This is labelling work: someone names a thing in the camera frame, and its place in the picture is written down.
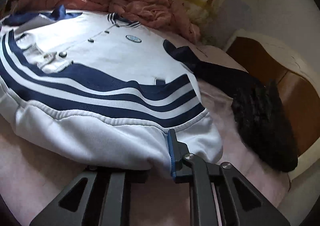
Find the white navy striped sweatshirt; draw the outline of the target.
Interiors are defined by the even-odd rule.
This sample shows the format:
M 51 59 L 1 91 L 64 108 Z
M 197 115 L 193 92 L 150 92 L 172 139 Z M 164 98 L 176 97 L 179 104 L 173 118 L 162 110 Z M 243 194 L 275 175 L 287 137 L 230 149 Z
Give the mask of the white navy striped sweatshirt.
M 1 116 L 16 135 L 79 163 L 169 173 L 170 130 L 216 163 L 219 132 L 167 43 L 116 13 L 10 15 L 1 20 Z

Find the black garment pile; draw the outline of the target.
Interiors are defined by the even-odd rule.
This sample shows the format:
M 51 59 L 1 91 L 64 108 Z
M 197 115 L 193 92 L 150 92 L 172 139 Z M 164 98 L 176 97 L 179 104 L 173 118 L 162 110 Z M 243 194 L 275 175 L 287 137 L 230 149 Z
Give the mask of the black garment pile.
M 199 60 L 189 47 L 176 47 L 168 40 L 163 47 L 195 77 L 232 98 L 238 134 L 260 160 L 285 173 L 297 167 L 297 140 L 274 82 L 264 86 L 245 71 Z

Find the white wooden bed headboard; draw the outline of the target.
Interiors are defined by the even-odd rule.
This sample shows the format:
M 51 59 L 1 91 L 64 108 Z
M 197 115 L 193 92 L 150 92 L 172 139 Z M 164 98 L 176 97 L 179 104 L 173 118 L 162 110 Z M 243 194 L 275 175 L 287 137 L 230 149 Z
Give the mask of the white wooden bed headboard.
M 284 42 L 259 33 L 237 30 L 224 51 L 252 76 L 277 84 L 284 111 L 297 140 L 295 179 L 319 160 L 319 75 Z

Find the pink quilted comforter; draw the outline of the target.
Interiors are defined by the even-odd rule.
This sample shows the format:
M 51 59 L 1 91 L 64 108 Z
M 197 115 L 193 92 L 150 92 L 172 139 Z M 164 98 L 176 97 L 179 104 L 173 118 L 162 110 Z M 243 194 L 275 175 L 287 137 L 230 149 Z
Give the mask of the pink quilted comforter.
M 50 10 L 60 5 L 70 10 L 116 13 L 153 29 L 171 30 L 194 44 L 201 36 L 178 0 L 18 0 L 16 10 Z

